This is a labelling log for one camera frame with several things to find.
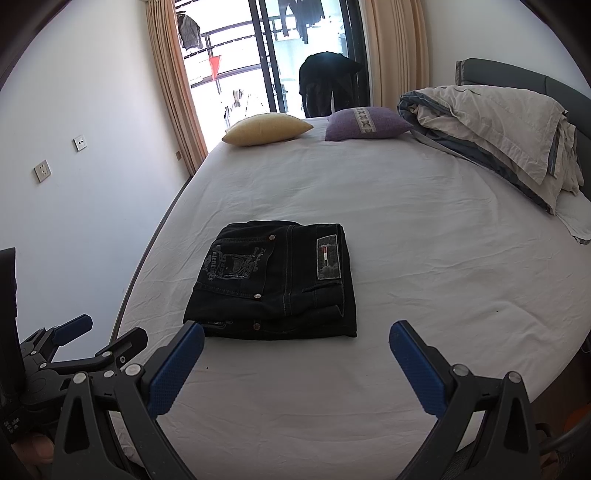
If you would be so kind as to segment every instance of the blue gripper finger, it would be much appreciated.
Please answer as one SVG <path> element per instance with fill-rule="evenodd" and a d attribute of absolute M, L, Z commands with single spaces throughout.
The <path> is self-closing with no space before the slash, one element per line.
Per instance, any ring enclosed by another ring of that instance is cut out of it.
<path fill-rule="evenodd" d="M 171 342 L 157 349 L 144 365 L 142 391 L 154 419 L 173 406 L 185 380 L 203 351 L 205 334 L 201 325 L 186 322 Z"/>
<path fill-rule="evenodd" d="M 91 328 L 92 319 L 88 315 L 80 315 L 78 318 L 56 328 L 53 331 L 51 341 L 56 346 L 64 346 L 86 332 L 90 332 Z"/>
<path fill-rule="evenodd" d="M 406 320 L 399 320 L 392 325 L 389 342 L 390 350 L 410 382 L 423 410 L 438 419 L 443 417 L 447 409 L 445 385 L 429 361 L 427 352 L 424 351 L 427 345 Z"/>

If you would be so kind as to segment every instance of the black clothing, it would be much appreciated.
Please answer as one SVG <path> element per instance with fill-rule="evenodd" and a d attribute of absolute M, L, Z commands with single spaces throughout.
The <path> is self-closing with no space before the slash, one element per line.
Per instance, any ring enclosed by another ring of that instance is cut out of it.
<path fill-rule="evenodd" d="M 340 53 L 324 51 L 310 55 L 300 67 L 300 95 L 306 118 L 329 116 L 331 96 L 335 112 L 358 106 L 354 76 L 363 65 Z"/>
<path fill-rule="evenodd" d="M 283 340 L 357 336 L 345 233 L 338 224 L 232 223 L 217 236 L 184 321 L 207 336 Z"/>
<path fill-rule="evenodd" d="M 191 17 L 185 14 L 177 14 L 178 36 L 181 38 L 181 45 L 185 50 L 197 47 L 203 48 L 201 40 L 201 27 Z"/>
<path fill-rule="evenodd" d="M 287 22 L 285 15 L 287 7 L 290 7 L 291 13 L 295 17 L 295 27 L 300 34 L 301 39 L 308 44 L 308 26 L 312 26 L 320 21 L 324 16 L 321 0 L 277 0 L 279 4 L 279 16 L 281 18 L 281 28 L 283 36 L 289 36 L 287 31 Z"/>

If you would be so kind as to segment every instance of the gray headboard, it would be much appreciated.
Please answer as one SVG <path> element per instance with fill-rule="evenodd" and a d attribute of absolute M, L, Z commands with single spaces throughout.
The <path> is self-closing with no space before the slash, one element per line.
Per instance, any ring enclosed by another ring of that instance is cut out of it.
<path fill-rule="evenodd" d="M 581 191 L 591 199 L 591 99 L 541 73 L 492 60 L 457 62 L 456 84 L 521 88 L 543 93 L 558 101 L 568 110 L 569 122 L 577 127 L 577 153 L 585 180 Z"/>

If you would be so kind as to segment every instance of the wall socket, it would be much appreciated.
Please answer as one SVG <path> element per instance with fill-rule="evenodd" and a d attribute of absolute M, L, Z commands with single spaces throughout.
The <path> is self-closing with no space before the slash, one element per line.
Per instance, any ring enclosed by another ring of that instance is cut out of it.
<path fill-rule="evenodd" d="M 78 151 L 86 148 L 86 139 L 84 138 L 84 135 L 81 135 L 79 137 L 76 137 L 74 139 L 74 145 L 76 146 L 76 149 Z"/>
<path fill-rule="evenodd" d="M 35 174 L 39 179 L 39 183 L 45 180 L 49 175 L 51 175 L 51 170 L 49 169 L 49 165 L 47 164 L 47 160 L 43 160 L 38 166 L 34 168 Z"/>

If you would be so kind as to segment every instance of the white wall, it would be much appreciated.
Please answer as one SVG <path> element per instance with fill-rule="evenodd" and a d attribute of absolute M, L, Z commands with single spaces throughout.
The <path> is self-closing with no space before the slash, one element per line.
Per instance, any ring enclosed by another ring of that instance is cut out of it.
<path fill-rule="evenodd" d="M 560 40 L 519 0 L 422 0 L 431 84 L 454 84 L 456 60 L 496 60 L 555 78 L 591 97 Z"/>
<path fill-rule="evenodd" d="M 84 134 L 77 153 L 72 139 Z M 152 57 L 145 4 L 72 0 L 0 91 L 0 248 L 17 248 L 18 330 L 82 313 L 109 340 L 125 290 L 187 179 Z M 33 167 L 47 159 L 39 184 Z"/>

